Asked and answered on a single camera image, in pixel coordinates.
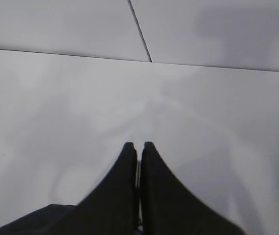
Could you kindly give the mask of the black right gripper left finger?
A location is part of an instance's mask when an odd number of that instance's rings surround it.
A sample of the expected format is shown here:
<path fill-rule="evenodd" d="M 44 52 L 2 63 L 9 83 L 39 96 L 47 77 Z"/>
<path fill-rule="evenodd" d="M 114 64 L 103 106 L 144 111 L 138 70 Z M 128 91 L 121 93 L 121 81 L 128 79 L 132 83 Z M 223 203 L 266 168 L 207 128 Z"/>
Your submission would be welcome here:
<path fill-rule="evenodd" d="M 49 235 L 132 235 L 138 224 L 136 189 L 137 153 L 133 143 L 124 144 L 103 180 Z"/>

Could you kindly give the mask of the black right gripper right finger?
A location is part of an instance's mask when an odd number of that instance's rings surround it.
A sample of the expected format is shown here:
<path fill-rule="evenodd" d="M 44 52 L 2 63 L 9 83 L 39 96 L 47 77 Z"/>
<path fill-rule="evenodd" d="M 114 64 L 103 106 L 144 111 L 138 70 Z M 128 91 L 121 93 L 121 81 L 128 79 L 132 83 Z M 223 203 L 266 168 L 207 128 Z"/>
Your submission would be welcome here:
<path fill-rule="evenodd" d="M 140 199 L 146 235 L 244 234 L 194 196 L 168 168 L 152 142 L 146 142 L 142 152 Z"/>

